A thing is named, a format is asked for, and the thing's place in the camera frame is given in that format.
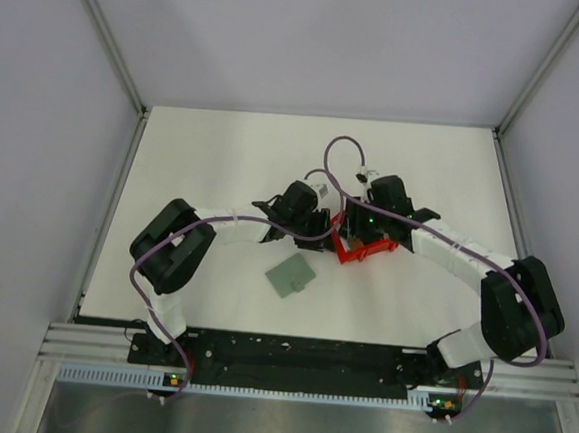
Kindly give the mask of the red plastic bin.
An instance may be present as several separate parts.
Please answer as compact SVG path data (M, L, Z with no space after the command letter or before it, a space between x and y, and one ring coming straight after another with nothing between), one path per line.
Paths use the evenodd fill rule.
M362 262L375 254L384 252L392 253L400 246L398 242L391 239L382 241L372 241L370 237L365 239L363 234L357 230L356 238L361 239L364 245L358 250L350 250L346 240L341 237L342 226L346 216L345 212L339 212L330 221L332 226L338 226L338 229L331 233L331 239L334 251L341 265L348 262Z

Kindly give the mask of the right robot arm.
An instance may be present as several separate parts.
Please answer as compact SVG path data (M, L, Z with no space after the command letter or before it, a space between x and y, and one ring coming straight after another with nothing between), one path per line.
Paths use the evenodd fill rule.
M481 246L455 231L429 208L414 208L404 182L367 169L357 179L359 197L348 197L345 220L359 240L387 237L464 282L479 297L479 320L432 341L425 349L425 372L438 385L450 383L462 367L500 359L522 366L520 356L535 352L531 366L542 363L548 342L565 322L545 264Z

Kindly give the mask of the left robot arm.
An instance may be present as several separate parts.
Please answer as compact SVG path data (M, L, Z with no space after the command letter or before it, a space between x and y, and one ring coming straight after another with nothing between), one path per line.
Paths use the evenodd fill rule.
M296 180L270 200L235 209L197 209L182 198L170 201L129 248L134 260L130 276L140 274L151 285L148 293L139 284L134 288L149 311L152 353L166 364L184 356L181 334L187 324L178 291L195 275L212 245L267 244L289 236L303 250L331 251L327 193L326 184Z

